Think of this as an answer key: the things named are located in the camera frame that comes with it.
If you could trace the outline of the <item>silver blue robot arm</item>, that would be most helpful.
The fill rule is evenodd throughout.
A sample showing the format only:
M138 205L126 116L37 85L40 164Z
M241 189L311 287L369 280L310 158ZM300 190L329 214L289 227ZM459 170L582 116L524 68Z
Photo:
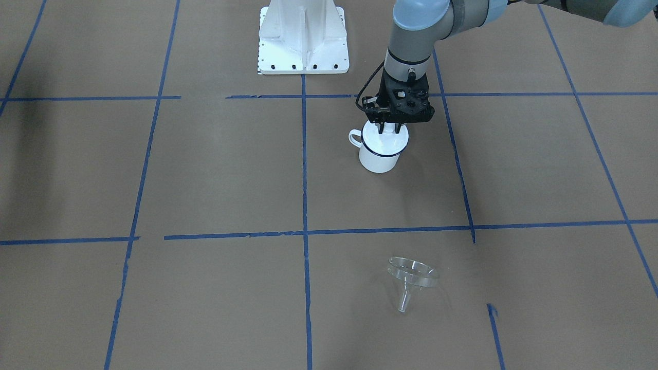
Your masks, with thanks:
M513 3L552 7L607 26L625 28L652 10L656 15L657 1L396 1L385 60L371 75L372 78L383 70L379 92L362 98L366 84L356 101L375 125L374 133L381 135L392 130L399 134L405 124L431 120L435 110L428 101L426 69L434 44L492 23Z

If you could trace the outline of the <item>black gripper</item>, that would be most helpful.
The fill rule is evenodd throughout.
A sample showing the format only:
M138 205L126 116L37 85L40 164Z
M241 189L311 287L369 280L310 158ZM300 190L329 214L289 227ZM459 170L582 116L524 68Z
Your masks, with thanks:
M429 102L428 78L423 75L412 82L399 81L383 71L376 96L363 99L363 112L378 123L380 135L397 135L403 124L430 121L434 107Z

